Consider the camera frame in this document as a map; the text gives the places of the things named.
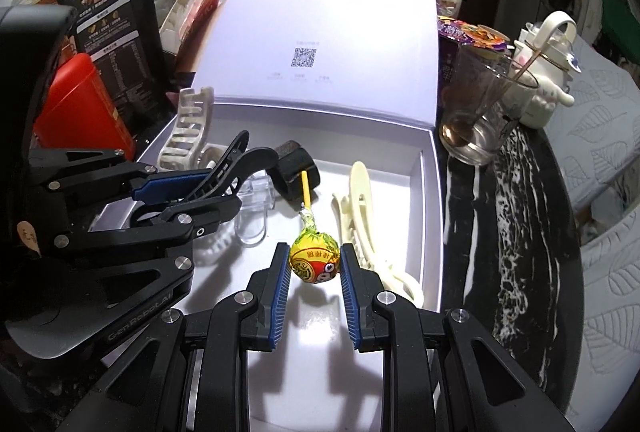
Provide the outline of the white cartoon kettle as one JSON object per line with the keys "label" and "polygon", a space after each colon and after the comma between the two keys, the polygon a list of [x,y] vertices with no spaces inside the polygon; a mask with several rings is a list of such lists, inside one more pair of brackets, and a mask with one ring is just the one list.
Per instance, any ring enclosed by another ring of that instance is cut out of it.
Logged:
{"label": "white cartoon kettle", "polygon": [[576,22],[563,11],[550,13],[542,22],[526,23],[514,41],[514,60],[525,65],[538,82],[538,89],[528,103],[521,123],[541,129],[547,125],[556,107],[572,107],[570,74],[580,74],[573,44],[577,37]]}

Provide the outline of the snack candy bag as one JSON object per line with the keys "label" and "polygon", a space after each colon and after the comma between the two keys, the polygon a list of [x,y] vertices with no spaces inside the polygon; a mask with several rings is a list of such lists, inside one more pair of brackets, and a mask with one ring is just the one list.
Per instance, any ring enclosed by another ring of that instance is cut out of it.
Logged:
{"label": "snack candy bag", "polygon": [[484,50],[503,53],[508,48],[509,39],[492,28],[473,25],[439,15],[438,30],[438,84],[447,85],[454,70],[454,61],[462,46],[473,46]]}

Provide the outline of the near grey leaf cushion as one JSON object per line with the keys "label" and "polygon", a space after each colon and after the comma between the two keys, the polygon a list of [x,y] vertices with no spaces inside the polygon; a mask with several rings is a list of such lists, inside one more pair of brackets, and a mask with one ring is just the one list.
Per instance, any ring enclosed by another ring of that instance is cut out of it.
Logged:
{"label": "near grey leaf cushion", "polygon": [[582,349],[566,416],[599,431],[639,370],[639,209],[582,247]]}

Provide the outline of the black long hair clip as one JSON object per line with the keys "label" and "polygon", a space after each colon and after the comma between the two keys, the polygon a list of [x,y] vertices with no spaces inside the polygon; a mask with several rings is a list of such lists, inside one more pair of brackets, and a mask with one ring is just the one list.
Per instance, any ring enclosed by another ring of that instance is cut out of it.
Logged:
{"label": "black long hair clip", "polygon": [[222,180],[233,166],[236,159],[239,159],[245,152],[248,141],[250,140],[250,133],[246,130],[240,131],[236,137],[229,144],[219,159],[215,163],[215,167],[206,178],[198,183],[198,186],[183,198],[184,201],[192,201],[201,198],[217,196],[219,186],[222,184]]}

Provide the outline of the clear plastic hair clip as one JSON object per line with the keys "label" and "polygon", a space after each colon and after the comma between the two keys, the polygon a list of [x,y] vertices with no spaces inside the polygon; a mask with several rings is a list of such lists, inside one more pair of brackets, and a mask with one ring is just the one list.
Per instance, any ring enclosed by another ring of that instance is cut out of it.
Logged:
{"label": "clear plastic hair clip", "polygon": [[265,171],[250,176],[238,192],[241,209],[234,218],[235,237],[244,247],[255,247],[267,234],[269,212],[274,208],[274,189]]}

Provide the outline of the grey leaf cushion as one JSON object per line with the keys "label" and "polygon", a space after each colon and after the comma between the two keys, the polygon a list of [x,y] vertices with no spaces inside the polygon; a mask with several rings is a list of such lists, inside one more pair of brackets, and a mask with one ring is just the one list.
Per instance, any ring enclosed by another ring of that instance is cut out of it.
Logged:
{"label": "grey leaf cushion", "polygon": [[582,247],[582,349],[566,416],[599,431],[639,370],[639,209]]}
{"label": "grey leaf cushion", "polygon": [[570,74],[571,107],[558,107],[544,127],[570,204],[591,204],[639,156],[639,89],[627,70],[578,37],[582,70]]}

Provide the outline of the black coffee bag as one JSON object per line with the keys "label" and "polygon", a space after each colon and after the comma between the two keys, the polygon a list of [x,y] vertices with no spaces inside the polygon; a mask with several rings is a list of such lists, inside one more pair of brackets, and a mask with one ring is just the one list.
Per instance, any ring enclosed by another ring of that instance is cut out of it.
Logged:
{"label": "black coffee bag", "polygon": [[70,34],[89,55],[131,134],[172,112],[154,0],[58,0],[77,10]]}

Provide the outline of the red canister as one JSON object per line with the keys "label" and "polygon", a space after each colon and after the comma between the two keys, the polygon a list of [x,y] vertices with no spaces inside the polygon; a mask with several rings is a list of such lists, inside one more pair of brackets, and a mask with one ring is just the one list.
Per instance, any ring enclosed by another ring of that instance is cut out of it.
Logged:
{"label": "red canister", "polygon": [[44,148],[120,149],[127,159],[133,159],[136,150],[86,53],[76,54],[56,72],[34,132]]}

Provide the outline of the beige rectangular hair claw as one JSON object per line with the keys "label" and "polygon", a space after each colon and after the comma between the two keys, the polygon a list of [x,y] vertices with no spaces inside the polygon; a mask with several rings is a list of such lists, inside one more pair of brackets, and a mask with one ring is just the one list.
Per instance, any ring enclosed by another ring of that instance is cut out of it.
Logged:
{"label": "beige rectangular hair claw", "polygon": [[157,158],[156,166],[160,171],[198,168],[213,118],[213,105],[213,88],[180,91],[176,121]]}

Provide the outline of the clear glass cup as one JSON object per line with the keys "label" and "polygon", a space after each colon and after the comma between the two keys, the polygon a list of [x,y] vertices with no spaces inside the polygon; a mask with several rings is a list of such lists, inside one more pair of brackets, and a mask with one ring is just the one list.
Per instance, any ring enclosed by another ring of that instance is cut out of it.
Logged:
{"label": "clear glass cup", "polygon": [[442,88],[438,136],[449,155],[470,166],[497,156],[539,88],[523,65],[503,53],[465,44]]}

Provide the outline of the cream curved hair claw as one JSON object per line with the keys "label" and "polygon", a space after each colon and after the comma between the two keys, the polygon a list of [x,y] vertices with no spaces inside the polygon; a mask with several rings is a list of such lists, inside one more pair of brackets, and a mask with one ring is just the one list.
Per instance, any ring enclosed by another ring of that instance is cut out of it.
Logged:
{"label": "cream curved hair claw", "polygon": [[378,274],[385,289],[398,293],[422,309],[424,292],[420,283],[392,259],[384,258],[376,247],[371,180],[362,161],[355,161],[350,167],[348,193],[345,196],[333,194],[332,197],[340,244],[352,244],[360,267]]}

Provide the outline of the far grey leaf cushion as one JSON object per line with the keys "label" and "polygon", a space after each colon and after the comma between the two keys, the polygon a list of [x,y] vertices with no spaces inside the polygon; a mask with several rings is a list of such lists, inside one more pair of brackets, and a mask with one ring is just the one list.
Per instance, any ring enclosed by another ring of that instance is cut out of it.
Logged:
{"label": "far grey leaf cushion", "polygon": [[544,127],[570,204],[591,204],[639,156],[639,89],[627,70],[578,37],[582,70],[570,74],[571,107],[558,107]]}

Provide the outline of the lavender gift box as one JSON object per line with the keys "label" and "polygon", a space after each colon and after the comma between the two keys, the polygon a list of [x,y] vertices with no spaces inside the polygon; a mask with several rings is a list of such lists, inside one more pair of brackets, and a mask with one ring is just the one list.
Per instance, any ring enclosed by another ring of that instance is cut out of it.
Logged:
{"label": "lavender gift box", "polygon": [[[306,148],[321,177],[312,211],[336,239],[332,195],[348,193],[362,161],[376,247],[416,278],[432,311],[442,296],[436,38],[435,0],[227,0],[192,85],[215,91],[208,142],[226,146],[245,129],[250,148]],[[207,310],[244,289],[279,241],[295,239],[297,212],[277,196],[255,247],[231,222],[194,241],[192,290],[177,308]],[[379,431],[382,369],[382,353],[352,348],[340,278],[307,285],[292,274],[277,350],[248,354],[250,430]]]}

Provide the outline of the yellow green lollipop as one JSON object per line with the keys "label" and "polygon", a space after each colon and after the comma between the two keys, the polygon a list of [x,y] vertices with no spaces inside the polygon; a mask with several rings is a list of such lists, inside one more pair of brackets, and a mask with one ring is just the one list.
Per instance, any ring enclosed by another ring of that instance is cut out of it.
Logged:
{"label": "yellow green lollipop", "polygon": [[329,282],[340,270],[340,249],[328,233],[318,230],[311,210],[311,191],[308,173],[300,174],[303,208],[299,212],[302,229],[288,252],[288,266],[304,283]]}

